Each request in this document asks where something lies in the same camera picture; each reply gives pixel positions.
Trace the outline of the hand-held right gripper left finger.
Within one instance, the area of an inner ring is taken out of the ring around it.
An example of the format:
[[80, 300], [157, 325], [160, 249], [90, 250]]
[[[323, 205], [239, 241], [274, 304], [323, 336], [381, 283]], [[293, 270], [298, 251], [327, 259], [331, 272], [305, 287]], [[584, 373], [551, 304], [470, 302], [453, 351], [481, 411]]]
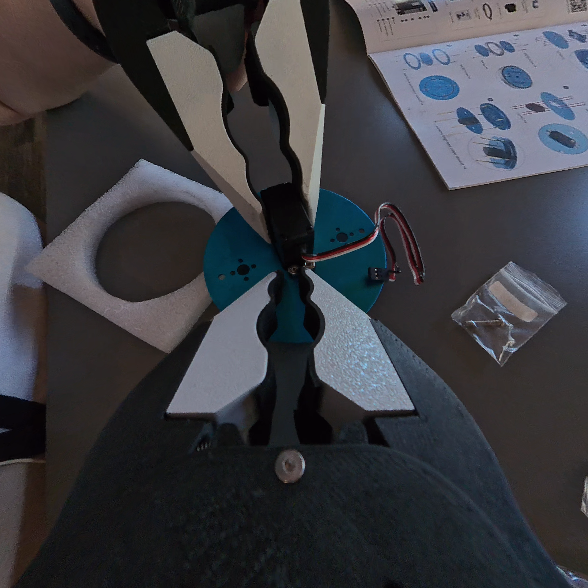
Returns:
[[282, 290], [283, 273], [271, 272], [214, 317], [167, 416], [231, 423], [246, 443], [267, 442], [276, 396], [267, 345]]

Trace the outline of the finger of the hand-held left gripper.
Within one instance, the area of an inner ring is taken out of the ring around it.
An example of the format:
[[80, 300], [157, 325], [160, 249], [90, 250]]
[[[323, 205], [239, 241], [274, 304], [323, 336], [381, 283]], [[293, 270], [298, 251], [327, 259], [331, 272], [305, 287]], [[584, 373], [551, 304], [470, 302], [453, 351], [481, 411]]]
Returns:
[[271, 243], [246, 160], [225, 125], [224, 82], [214, 55], [179, 32], [146, 44], [192, 143], [193, 157], [247, 224]]
[[314, 223], [325, 124], [327, 1], [268, 1], [254, 47], [281, 124], [281, 150]]

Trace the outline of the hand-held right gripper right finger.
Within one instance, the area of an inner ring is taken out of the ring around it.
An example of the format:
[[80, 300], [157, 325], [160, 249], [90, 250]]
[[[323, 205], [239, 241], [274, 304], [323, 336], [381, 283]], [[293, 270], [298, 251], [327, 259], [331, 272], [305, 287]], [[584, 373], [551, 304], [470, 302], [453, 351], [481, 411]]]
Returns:
[[309, 269], [299, 277], [312, 339], [296, 408], [301, 443], [330, 443], [350, 423], [415, 414], [370, 317]]

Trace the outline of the blue round metal plate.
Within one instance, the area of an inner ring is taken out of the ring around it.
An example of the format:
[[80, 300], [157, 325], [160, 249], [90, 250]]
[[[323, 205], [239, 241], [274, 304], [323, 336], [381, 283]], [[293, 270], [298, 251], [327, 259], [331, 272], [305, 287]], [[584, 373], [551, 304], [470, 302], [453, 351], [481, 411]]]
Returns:
[[[320, 189], [315, 223], [315, 250], [330, 251], [361, 239], [374, 228], [373, 221], [356, 204], [341, 195]], [[358, 251], [316, 265], [315, 273], [364, 312], [370, 310], [382, 283], [369, 279], [369, 268], [386, 266], [385, 246], [378, 237]], [[282, 299], [277, 305], [277, 329], [273, 342], [309, 343], [303, 326], [305, 306], [297, 278], [288, 275], [271, 244], [263, 240], [230, 209], [213, 230], [203, 258], [203, 273], [212, 301], [218, 310], [232, 304], [269, 273], [285, 276]]]

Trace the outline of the black servo motor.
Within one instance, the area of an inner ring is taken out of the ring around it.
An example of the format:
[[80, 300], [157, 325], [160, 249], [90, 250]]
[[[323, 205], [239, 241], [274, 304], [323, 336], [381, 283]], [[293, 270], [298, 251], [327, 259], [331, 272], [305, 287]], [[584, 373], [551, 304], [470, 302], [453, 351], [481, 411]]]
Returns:
[[293, 183], [268, 187], [260, 193], [268, 232], [285, 270], [304, 264], [303, 255], [313, 253], [314, 227]]

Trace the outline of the person's left forearm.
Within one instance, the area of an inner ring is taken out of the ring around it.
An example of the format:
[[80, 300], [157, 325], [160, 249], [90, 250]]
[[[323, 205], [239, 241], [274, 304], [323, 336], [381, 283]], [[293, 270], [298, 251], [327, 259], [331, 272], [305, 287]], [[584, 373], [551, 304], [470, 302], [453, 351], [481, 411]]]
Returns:
[[92, 1], [1, 1], [1, 126], [79, 98], [115, 62]]

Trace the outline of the dark desk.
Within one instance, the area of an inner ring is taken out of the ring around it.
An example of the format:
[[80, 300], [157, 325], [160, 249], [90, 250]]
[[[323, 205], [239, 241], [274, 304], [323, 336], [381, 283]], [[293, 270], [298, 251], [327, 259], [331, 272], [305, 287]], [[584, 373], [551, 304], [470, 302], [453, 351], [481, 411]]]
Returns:
[[273, 413], [265, 443], [167, 416], [211, 322], [128, 394], [18, 587], [569, 587], [471, 415], [379, 321], [413, 415], [285, 447]]

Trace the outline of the person's left hand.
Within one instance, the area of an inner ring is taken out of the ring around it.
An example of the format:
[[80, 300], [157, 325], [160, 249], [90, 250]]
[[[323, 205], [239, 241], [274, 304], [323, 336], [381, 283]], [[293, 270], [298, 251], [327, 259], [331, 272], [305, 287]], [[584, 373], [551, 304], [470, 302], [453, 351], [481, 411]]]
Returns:
[[247, 72], [245, 67], [245, 58], [239, 65], [225, 75], [226, 87], [229, 93], [239, 92], [247, 82]]

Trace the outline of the clear bag with white label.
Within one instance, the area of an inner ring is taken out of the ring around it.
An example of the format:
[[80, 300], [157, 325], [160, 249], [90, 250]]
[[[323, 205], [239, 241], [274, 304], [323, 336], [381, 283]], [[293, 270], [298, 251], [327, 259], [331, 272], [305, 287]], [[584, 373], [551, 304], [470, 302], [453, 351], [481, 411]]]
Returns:
[[509, 262], [452, 313], [501, 366], [567, 302], [535, 273]]

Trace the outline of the printed instruction manual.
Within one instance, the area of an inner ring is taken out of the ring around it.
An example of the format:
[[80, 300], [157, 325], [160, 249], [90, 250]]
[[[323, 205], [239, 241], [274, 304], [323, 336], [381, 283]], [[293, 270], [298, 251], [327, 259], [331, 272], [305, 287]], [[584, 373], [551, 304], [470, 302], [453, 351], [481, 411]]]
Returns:
[[448, 189], [587, 166], [587, 1], [348, 1]]

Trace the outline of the white foam square with hole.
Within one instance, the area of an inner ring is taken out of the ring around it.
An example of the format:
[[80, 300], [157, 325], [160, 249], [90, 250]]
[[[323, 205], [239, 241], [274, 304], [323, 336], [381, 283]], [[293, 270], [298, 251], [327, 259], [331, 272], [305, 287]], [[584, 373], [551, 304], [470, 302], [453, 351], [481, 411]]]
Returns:
[[95, 272], [95, 256], [105, 232], [125, 215], [163, 202], [195, 206], [215, 223], [234, 210], [224, 194], [141, 159], [26, 270], [143, 342], [169, 353], [211, 304], [204, 275], [167, 295], [130, 302], [104, 290]]

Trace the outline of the person's white shirt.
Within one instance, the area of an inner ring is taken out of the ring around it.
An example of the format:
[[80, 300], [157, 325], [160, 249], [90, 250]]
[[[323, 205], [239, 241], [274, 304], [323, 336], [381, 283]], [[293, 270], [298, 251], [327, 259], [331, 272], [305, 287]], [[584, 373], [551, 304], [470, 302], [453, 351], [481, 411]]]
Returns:
[[12, 587], [45, 533], [46, 408], [36, 390], [42, 283], [26, 267], [42, 250], [33, 214], [1, 194], [1, 587]]

